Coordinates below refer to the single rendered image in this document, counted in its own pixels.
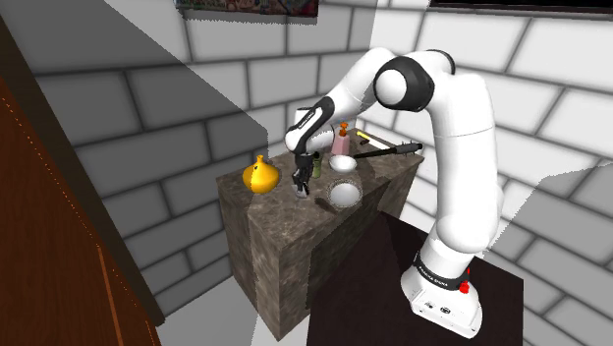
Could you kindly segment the colourful wall picture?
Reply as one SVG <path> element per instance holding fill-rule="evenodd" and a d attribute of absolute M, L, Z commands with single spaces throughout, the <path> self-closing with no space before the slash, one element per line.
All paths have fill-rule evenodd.
<path fill-rule="evenodd" d="M 316 18 L 320 0 L 173 0 L 178 9 Z"/>

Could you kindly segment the black long-handled brush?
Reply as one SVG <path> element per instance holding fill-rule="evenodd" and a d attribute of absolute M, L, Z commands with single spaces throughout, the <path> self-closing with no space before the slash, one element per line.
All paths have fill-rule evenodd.
<path fill-rule="evenodd" d="M 419 150 L 423 149 L 423 145 L 420 143 L 408 143 L 408 144 L 400 144 L 393 147 L 373 150 L 369 152 L 358 153 L 354 155 L 354 159 L 359 158 L 367 158 L 367 157 L 375 157 L 375 156 L 384 156 L 389 154 L 408 154 L 415 153 Z"/>

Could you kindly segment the plain white bowl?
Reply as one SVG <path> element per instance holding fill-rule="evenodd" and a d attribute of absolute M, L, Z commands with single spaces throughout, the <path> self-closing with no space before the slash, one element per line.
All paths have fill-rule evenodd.
<path fill-rule="evenodd" d="M 332 155 L 328 162 L 330 168 L 340 174 L 351 173 L 357 168 L 357 161 L 350 155 Z"/>

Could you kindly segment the dark robot stand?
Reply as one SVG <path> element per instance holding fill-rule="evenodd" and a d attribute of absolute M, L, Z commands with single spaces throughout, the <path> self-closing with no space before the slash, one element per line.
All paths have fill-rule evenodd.
<path fill-rule="evenodd" d="M 524 281 L 482 259 L 470 265 L 483 307 L 472 339 L 415 315 L 401 289 L 426 233 L 381 212 L 318 290 L 306 346 L 524 346 Z"/>

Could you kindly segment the yellow onion-shaped vase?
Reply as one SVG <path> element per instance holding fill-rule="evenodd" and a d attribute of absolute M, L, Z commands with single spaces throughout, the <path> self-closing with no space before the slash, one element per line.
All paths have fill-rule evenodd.
<path fill-rule="evenodd" d="M 279 170 L 272 164 L 266 163 L 262 155 L 256 162 L 248 166 L 242 174 L 244 185 L 255 194 L 271 192 L 280 181 Z"/>

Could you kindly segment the stone counter block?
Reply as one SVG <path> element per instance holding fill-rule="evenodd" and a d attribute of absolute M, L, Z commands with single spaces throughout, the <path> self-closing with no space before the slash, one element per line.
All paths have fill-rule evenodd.
<path fill-rule="evenodd" d="M 352 154 L 372 151 L 355 131 L 350 135 Z M 419 153 L 359 158 L 355 171 L 339 174 L 324 158 L 305 199 L 292 189 L 296 164 L 291 152 L 269 159 L 280 181 L 267 194 L 251 192 L 242 170 L 218 177 L 232 273 L 276 339 L 309 315 L 319 288 L 380 212 L 401 215 L 422 161 Z M 356 205 L 338 208 L 328 201 L 329 185 L 340 179 L 362 188 Z"/>

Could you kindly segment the yellow-handled knife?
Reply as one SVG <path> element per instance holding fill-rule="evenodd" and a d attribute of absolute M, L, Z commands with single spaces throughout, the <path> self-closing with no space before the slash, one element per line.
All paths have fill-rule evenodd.
<path fill-rule="evenodd" d="M 380 142 L 379 140 L 371 137 L 370 135 L 363 133 L 362 131 L 357 131 L 356 135 L 361 138 L 360 144 L 370 144 L 377 149 L 388 149 L 389 145 Z"/>

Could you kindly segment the dark window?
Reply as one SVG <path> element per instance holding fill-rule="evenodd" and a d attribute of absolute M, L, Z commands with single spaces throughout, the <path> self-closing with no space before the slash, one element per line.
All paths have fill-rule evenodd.
<path fill-rule="evenodd" d="M 613 0 L 430 0 L 430 6 L 613 15 Z"/>

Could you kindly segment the brown wooden door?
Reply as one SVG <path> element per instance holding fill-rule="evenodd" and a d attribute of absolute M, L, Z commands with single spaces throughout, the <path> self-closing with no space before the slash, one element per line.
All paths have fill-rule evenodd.
<path fill-rule="evenodd" d="M 0 346 L 162 346 L 0 16 Z"/>

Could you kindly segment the white bowl with dark rim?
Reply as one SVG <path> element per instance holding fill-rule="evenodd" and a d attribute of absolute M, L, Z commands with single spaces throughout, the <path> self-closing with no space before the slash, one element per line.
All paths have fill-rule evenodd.
<path fill-rule="evenodd" d="M 354 180 L 336 180 L 327 189 L 327 199 L 338 208 L 352 207 L 362 199 L 362 188 Z"/>

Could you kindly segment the pink bottle with orange top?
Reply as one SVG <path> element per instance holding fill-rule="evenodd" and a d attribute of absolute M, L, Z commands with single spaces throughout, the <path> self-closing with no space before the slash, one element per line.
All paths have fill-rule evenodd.
<path fill-rule="evenodd" d="M 348 155 L 350 150 L 351 139 L 347 132 L 348 123 L 341 122 L 340 129 L 335 133 L 331 153 L 333 155 Z"/>

